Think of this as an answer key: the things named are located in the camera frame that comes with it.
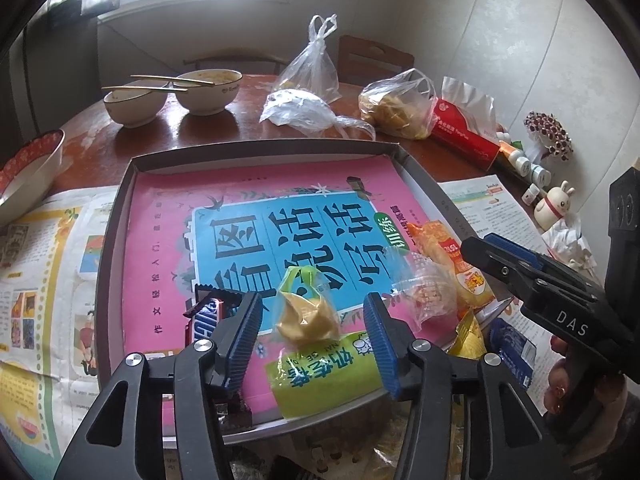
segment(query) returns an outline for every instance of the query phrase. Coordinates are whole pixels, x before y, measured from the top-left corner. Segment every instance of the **pink book cover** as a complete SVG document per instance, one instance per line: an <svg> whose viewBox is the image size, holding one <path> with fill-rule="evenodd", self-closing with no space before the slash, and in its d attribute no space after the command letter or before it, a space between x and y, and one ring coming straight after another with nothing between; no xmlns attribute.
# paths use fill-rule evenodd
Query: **pink book cover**
<svg viewBox="0 0 640 480"><path fill-rule="evenodd" d="M241 394L252 412L276 407L264 365L284 348L270 337L276 289L287 267L313 265L330 284L341 332L364 330L368 292L390 297L383 248L415 251L407 222L429 221L389 158L281 164L180 174L139 174L127 232L122 325L125 352L149 358L185 345L183 316L196 283L261 293L260 334ZM393 317L408 313L392 301ZM436 340L455 316L425 322ZM173 403L162 423L173 423Z"/></svg>

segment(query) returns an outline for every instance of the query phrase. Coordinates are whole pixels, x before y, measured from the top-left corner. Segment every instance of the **orange snack package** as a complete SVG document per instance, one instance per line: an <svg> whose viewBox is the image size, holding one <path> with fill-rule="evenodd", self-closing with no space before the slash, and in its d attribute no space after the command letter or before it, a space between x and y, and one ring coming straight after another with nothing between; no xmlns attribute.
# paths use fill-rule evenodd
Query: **orange snack package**
<svg viewBox="0 0 640 480"><path fill-rule="evenodd" d="M449 270L456 282L458 318L471 308L480 310L495 299L494 292L482 272L462 259L460 244L449 229L439 220L427 222L422 227L407 224L420 254L431 258Z"/></svg>

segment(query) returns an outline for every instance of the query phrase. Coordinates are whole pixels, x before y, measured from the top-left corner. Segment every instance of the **red floral pattern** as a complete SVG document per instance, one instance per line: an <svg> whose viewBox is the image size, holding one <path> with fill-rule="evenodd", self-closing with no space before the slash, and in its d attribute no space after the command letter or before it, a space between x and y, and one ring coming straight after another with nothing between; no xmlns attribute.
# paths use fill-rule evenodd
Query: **red floral pattern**
<svg viewBox="0 0 640 480"><path fill-rule="evenodd" d="M0 194L15 176L41 156L51 155L62 141L62 130L53 130L33 139L20 148L14 158L9 160L0 170Z"/></svg>

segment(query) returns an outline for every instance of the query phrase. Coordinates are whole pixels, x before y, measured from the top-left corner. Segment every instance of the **bowl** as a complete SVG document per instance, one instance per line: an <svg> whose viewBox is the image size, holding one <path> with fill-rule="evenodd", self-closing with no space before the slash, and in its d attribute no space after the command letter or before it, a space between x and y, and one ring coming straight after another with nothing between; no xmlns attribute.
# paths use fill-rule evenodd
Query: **bowl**
<svg viewBox="0 0 640 480"><path fill-rule="evenodd" d="M217 83L215 86L197 86L195 83L178 83L174 87L186 88L188 92L175 95L178 102L193 115L213 115L225 109L238 95L242 74L235 70L196 70L179 75L178 78L199 79Z"/></svg>
<svg viewBox="0 0 640 480"><path fill-rule="evenodd" d="M139 79L124 86L169 86L166 81ZM165 92L151 90L114 90L105 95L104 107L111 119L125 128L137 128L150 123L166 102Z"/></svg>
<svg viewBox="0 0 640 480"><path fill-rule="evenodd" d="M0 170L0 226L20 218L46 195L62 163L64 140L62 130L44 133Z"/></svg>

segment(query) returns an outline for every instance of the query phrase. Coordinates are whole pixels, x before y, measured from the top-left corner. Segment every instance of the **yellow wrapper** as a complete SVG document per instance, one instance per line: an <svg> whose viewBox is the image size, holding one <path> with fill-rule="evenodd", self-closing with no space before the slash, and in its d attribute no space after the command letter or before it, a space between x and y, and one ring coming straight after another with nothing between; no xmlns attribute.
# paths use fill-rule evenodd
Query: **yellow wrapper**
<svg viewBox="0 0 640 480"><path fill-rule="evenodd" d="M447 354L467 359L479 359L486 354L480 324L471 309L466 311L458 323L456 334L456 340Z"/></svg>

